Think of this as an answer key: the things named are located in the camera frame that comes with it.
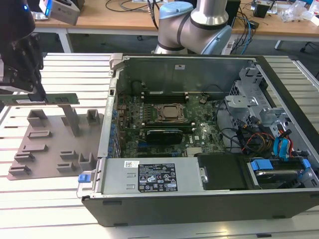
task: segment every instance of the electronic equipment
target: electronic equipment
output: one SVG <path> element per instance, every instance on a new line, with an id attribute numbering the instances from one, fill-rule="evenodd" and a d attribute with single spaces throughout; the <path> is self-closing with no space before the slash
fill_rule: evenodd
<path id="1" fill-rule="evenodd" d="M 275 1 L 256 1 L 256 6 L 254 10 L 254 16 L 265 18 L 268 9 L 274 4 Z"/>
<path id="2" fill-rule="evenodd" d="M 110 66 L 97 168 L 78 190 L 99 224 L 290 218 L 319 205 L 319 135 L 263 57 L 112 54 Z"/>
<path id="3" fill-rule="evenodd" d="M 83 5 L 84 0 L 41 0 L 39 3 L 46 17 L 52 17 L 70 25 L 76 25 Z"/>

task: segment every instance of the aluminum extrusion table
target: aluminum extrusion table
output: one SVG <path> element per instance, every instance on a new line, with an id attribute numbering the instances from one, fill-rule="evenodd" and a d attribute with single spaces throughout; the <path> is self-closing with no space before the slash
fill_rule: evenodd
<path id="1" fill-rule="evenodd" d="M 48 54 L 42 71 L 44 88 L 49 93 L 76 92 L 80 105 L 74 107 L 79 114 L 88 109 L 104 113 L 110 82 L 109 57 L 109 54 Z M 288 57 L 267 57 L 267 60 L 319 130 L 317 81 L 298 61 Z M 274 94 L 270 95 L 279 105 Z M 279 239 L 318 238 L 319 207 L 292 219 L 104 228 L 77 198 L 77 177 L 7 180 L 8 169 L 28 125 L 26 117 L 34 108 L 6 107 L 0 114 L 1 238 L 243 239 L 256 238 L 256 234 L 271 234 Z M 41 108 L 47 115 L 63 113 L 55 106 Z"/>

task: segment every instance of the gray fixture plate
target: gray fixture plate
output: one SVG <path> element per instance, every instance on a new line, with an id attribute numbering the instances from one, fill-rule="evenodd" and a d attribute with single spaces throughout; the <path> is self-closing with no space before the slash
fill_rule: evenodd
<path id="1" fill-rule="evenodd" d="M 64 125 L 61 118 L 65 116 L 47 116 L 47 119 L 41 119 L 44 126 L 28 126 L 15 161 L 9 170 L 7 176 L 9 180 L 77 176 L 83 170 L 95 168 L 102 129 L 100 122 L 103 121 L 103 114 L 99 114 L 100 120 L 91 125 L 88 124 L 86 115 L 78 115 L 80 130 L 77 137 L 73 135 L 70 126 Z M 38 137 L 29 138 L 30 133 Z M 23 151 L 25 146 L 29 149 L 46 148 L 46 150 L 34 151 L 31 153 L 32 156 L 28 157 L 28 153 Z M 87 162 L 90 153 L 93 156 L 91 157 L 92 162 Z M 82 167 L 79 165 L 79 158 L 81 161 L 84 160 Z"/>

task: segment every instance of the warning label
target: warning label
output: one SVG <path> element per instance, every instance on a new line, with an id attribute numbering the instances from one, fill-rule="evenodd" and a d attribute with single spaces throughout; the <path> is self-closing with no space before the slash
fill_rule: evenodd
<path id="1" fill-rule="evenodd" d="M 141 193 L 177 191 L 175 164 L 139 164 L 138 189 Z"/>

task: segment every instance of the blue latch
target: blue latch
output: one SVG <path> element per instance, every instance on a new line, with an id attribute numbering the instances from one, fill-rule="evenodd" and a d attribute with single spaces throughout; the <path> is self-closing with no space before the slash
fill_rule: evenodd
<path id="1" fill-rule="evenodd" d="M 275 156 L 279 155 L 280 158 L 282 158 L 285 162 L 288 161 L 287 159 L 287 149 L 288 149 L 288 143 L 289 143 L 289 140 L 287 140 L 286 138 L 281 138 L 281 137 L 277 137 L 275 139 L 275 142 L 274 142 L 274 154 Z"/>
<path id="2" fill-rule="evenodd" d="M 79 183 L 90 183 L 91 182 L 91 175 L 90 174 L 80 174 L 78 177 Z"/>
<path id="3" fill-rule="evenodd" d="M 307 159 L 303 159 L 303 164 L 304 164 L 305 168 L 311 168 L 311 165 Z"/>
<path id="4" fill-rule="evenodd" d="M 250 164 L 254 171 L 274 169 L 269 159 L 255 159 Z"/>

